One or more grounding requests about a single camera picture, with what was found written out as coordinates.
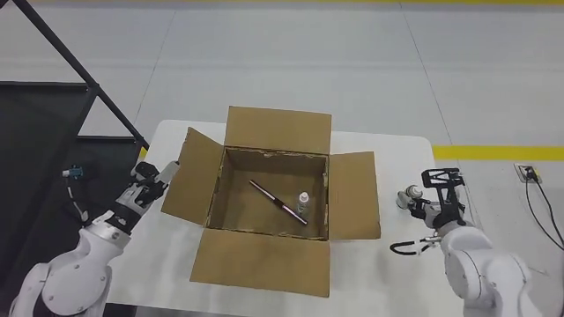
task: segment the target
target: pen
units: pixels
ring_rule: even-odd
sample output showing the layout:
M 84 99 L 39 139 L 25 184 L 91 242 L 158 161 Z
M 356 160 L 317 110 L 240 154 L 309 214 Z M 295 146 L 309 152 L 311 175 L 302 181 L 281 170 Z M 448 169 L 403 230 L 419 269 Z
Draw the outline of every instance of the pen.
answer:
M 268 198 L 270 198 L 272 200 L 272 202 L 274 204 L 276 204 L 276 206 L 278 208 L 280 208 L 281 210 L 283 210 L 284 212 L 288 213 L 290 216 L 294 217 L 295 219 L 297 219 L 300 223 L 302 223 L 303 225 L 307 225 L 308 221 L 305 220 L 304 218 L 298 216 L 293 210 L 290 210 L 290 208 L 288 206 L 286 206 L 280 199 L 278 199 L 276 196 L 274 196 L 273 194 L 271 194 L 270 192 L 266 191 L 264 188 L 262 188 L 260 185 L 258 185 L 256 182 L 249 180 L 249 183 L 254 186 L 257 190 L 259 190 L 260 192 L 262 192 L 265 196 L 267 196 Z

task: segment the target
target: cardboard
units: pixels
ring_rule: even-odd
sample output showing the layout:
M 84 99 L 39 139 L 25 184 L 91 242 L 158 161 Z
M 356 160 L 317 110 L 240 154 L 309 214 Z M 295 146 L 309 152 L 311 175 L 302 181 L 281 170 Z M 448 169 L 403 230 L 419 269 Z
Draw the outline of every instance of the cardboard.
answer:
M 204 229 L 191 281 L 329 296 L 328 241 Z
M 203 225 L 215 189 L 223 146 L 188 129 L 178 161 L 181 164 L 161 211 Z
M 327 114 L 230 107 L 225 146 L 189 129 L 162 211 L 206 228 L 190 280 L 328 297 L 328 240 L 380 237 L 374 153 L 329 149 Z M 249 180 L 308 192 L 308 225 Z
M 379 239 L 374 153 L 330 156 L 329 184 L 329 239 Z
M 331 115 L 229 107 L 225 146 L 329 154 Z

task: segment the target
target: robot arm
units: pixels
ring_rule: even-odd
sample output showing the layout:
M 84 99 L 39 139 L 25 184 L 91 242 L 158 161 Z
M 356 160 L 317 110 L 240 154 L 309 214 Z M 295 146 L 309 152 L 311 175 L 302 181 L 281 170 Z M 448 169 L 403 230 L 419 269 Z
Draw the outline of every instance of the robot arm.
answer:
M 171 162 L 159 173 L 153 165 L 137 164 L 129 186 L 111 210 L 79 230 L 80 240 L 73 251 L 29 271 L 10 316 L 33 316 L 40 295 L 45 306 L 58 315 L 102 316 L 112 278 L 108 263 L 123 253 L 131 230 L 163 195 L 179 167 L 178 162 Z
M 421 252 L 441 243 L 445 273 L 454 293 L 464 300 L 464 317 L 539 317 L 529 298 L 531 273 L 514 254 L 495 249 L 487 236 L 462 219 L 465 207 L 458 202 L 455 187 L 464 185 L 457 168 L 427 170 L 422 175 L 426 188 L 436 188 L 439 202 L 422 198 L 415 187 L 400 191 L 397 205 L 435 229 L 435 236 L 423 238 Z M 397 243 L 390 249 L 399 251 L 412 241 Z

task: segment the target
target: electrical socket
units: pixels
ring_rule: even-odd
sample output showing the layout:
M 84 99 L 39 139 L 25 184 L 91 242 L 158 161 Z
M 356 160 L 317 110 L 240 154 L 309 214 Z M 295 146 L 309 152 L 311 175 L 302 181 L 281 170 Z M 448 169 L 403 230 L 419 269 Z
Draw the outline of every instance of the electrical socket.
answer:
M 517 176 L 519 177 L 519 180 L 522 183 L 527 182 L 527 168 L 531 167 L 532 171 L 535 172 L 535 174 L 537 175 L 538 178 L 538 183 L 541 184 L 543 182 L 543 180 L 540 178 L 540 173 L 538 172 L 538 169 L 536 167 L 534 167 L 532 164 L 520 164 L 520 163 L 515 163 L 513 165 L 515 167 L 515 170 L 517 172 Z

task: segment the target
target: white table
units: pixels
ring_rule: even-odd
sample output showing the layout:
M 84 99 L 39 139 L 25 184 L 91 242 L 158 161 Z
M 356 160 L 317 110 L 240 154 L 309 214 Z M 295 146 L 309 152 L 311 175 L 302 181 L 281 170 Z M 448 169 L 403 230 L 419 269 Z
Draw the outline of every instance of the white table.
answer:
M 163 121 L 145 160 L 162 169 L 178 159 L 188 127 L 222 143 L 225 126 Z M 399 189 L 421 186 L 421 172 L 434 167 L 430 143 L 413 136 L 332 132 L 331 153 L 353 151 L 375 153 L 382 239 L 331 242 L 328 299 L 190 282 L 203 229 L 161 213 L 161 198 L 137 224 L 124 254 L 111 262 L 108 302 L 249 317 L 461 316 L 463 302 L 449 287 L 440 249 L 420 257 L 389 250 L 390 243 L 431 233 L 395 203 Z M 434 190 L 425 191 L 426 198 L 436 198 Z

